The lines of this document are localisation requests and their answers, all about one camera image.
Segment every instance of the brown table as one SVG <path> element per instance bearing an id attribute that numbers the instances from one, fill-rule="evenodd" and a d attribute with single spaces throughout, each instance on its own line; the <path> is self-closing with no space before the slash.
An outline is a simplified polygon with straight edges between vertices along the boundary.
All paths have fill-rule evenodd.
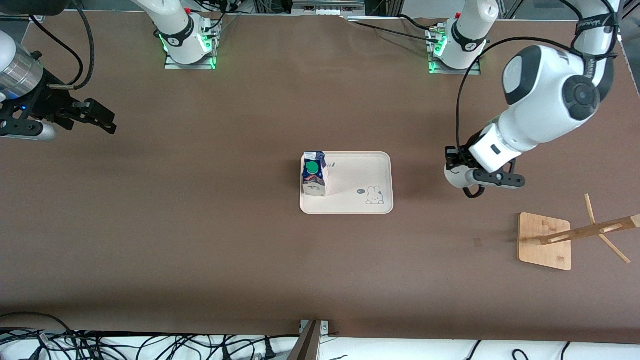
<path id="1" fill-rule="evenodd" d="M 570 272 L 519 262 L 515 243 L 523 211 L 587 225 L 586 192 L 599 220 L 639 212 L 624 57 L 588 124 L 518 159 L 525 188 L 469 200 L 442 171 L 460 77 L 430 75 L 419 40 L 337 17 L 240 17 L 217 70 L 163 70 L 145 14 L 88 17 L 96 68 L 76 97 L 113 110 L 118 132 L 78 124 L 51 143 L 0 142 L 3 311 L 76 329 L 276 334 L 321 318 L 341 336 L 640 341 L 639 233 L 611 236 L 631 264 L 594 238 L 574 244 Z M 88 58 L 77 14 L 45 25 Z M 499 22 L 490 37 L 572 33 Z M 61 79 L 75 74 L 39 30 L 25 45 Z M 463 141 L 506 109 L 500 75 L 527 45 L 490 52 L 468 81 Z M 393 212 L 302 213 L 309 149 L 387 152 Z"/>

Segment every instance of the tray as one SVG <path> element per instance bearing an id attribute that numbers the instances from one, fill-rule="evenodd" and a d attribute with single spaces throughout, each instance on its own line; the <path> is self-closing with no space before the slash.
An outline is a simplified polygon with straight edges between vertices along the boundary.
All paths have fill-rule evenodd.
<path id="1" fill-rule="evenodd" d="M 326 197 L 302 192 L 300 209 L 309 215 L 388 214 L 394 208 L 391 158 L 386 152 L 325 151 L 329 178 Z M 304 167 L 300 158 L 300 173 Z"/>

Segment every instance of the bamboo base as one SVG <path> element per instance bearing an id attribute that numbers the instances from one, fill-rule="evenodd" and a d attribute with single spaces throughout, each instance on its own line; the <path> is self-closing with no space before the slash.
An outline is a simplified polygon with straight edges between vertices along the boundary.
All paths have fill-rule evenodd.
<path id="1" fill-rule="evenodd" d="M 571 241 L 540 245 L 535 239 L 571 229 L 566 220 L 521 213 L 518 217 L 518 259 L 560 270 L 571 270 Z"/>

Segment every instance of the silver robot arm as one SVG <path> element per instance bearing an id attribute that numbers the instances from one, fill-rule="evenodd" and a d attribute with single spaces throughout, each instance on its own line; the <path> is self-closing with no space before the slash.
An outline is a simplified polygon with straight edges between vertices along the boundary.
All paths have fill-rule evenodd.
<path id="1" fill-rule="evenodd" d="M 574 1 L 581 20 L 572 45 L 582 56 L 534 45 L 511 59 L 502 74 L 509 108 L 466 145 L 446 148 L 445 176 L 453 186 L 470 198 L 482 195 L 485 186 L 523 187 L 515 158 L 577 129 L 596 113 L 613 82 L 619 3 Z M 474 185 L 478 189 L 472 193 Z"/>
<path id="2" fill-rule="evenodd" d="M 188 14 L 180 0 L 131 0 L 154 21 L 164 47 L 177 63 L 201 60 L 213 49 L 211 20 Z M 68 0 L 0 2 L 0 10 L 31 15 L 57 15 Z M 30 53 L 6 33 L 0 31 L 0 138 L 51 141 L 56 137 L 55 123 L 66 130 L 74 122 L 96 125 L 114 134 L 114 113 L 93 99 L 75 100 L 74 86 L 43 68 L 42 54 Z"/>

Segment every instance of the wooden stand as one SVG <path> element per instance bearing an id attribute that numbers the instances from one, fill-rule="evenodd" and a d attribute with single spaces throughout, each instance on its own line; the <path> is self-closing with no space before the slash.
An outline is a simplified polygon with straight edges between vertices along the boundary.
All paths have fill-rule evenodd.
<path id="1" fill-rule="evenodd" d="M 596 224 L 589 194 L 584 196 L 591 225 L 571 230 L 568 221 L 521 213 L 518 217 L 518 259 L 560 270 L 571 270 L 571 241 L 598 235 L 624 262 L 630 263 L 604 234 L 640 227 L 640 215 Z"/>

